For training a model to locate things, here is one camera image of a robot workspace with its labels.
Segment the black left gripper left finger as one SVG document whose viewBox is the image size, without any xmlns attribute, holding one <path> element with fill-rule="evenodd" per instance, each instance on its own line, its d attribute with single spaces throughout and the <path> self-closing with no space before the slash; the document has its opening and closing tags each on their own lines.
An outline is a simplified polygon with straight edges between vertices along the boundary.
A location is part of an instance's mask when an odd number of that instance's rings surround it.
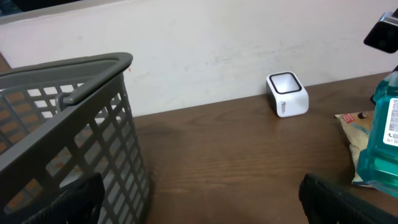
<svg viewBox="0 0 398 224">
<path fill-rule="evenodd" d="M 19 223 L 97 223 L 104 200 L 100 173 L 78 179 L 18 212 Z"/>
</svg>

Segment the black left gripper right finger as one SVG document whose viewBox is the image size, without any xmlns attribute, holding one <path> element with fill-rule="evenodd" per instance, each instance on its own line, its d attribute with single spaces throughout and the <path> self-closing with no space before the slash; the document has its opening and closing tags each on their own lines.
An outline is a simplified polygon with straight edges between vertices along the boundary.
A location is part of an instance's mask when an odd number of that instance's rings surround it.
<svg viewBox="0 0 398 224">
<path fill-rule="evenodd" d="M 309 224 L 397 224 L 396 216 L 315 174 L 305 174 L 298 197 Z"/>
</svg>

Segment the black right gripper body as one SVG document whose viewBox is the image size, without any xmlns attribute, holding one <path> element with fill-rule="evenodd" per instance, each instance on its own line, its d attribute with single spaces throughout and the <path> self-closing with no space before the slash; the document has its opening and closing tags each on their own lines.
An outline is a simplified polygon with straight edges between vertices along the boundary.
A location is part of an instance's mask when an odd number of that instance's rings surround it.
<svg viewBox="0 0 398 224">
<path fill-rule="evenodd" d="M 389 54 L 397 52 L 397 9 L 394 12 L 385 12 L 363 43 Z"/>
</svg>

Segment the blue mouthwash bottle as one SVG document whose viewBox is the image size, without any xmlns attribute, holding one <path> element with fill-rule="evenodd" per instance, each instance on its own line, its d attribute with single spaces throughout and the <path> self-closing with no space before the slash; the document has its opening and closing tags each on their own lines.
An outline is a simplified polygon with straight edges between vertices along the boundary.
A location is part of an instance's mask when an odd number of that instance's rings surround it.
<svg viewBox="0 0 398 224">
<path fill-rule="evenodd" d="M 374 117 L 357 173 L 375 189 L 397 197 L 397 72 L 380 82 L 374 94 Z"/>
</svg>

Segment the beige snack bag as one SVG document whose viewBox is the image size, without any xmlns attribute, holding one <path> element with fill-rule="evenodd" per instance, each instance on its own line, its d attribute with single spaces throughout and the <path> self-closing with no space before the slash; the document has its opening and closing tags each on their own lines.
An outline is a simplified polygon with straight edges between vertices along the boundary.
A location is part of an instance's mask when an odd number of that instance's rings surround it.
<svg viewBox="0 0 398 224">
<path fill-rule="evenodd" d="M 360 153 L 366 149 L 369 133 L 372 126 L 374 111 L 363 111 L 357 113 L 336 114 L 334 117 L 340 122 L 341 127 L 349 141 L 349 150 L 354 165 L 353 185 L 370 187 L 357 173 L 357 165 Z"/>
</svg>

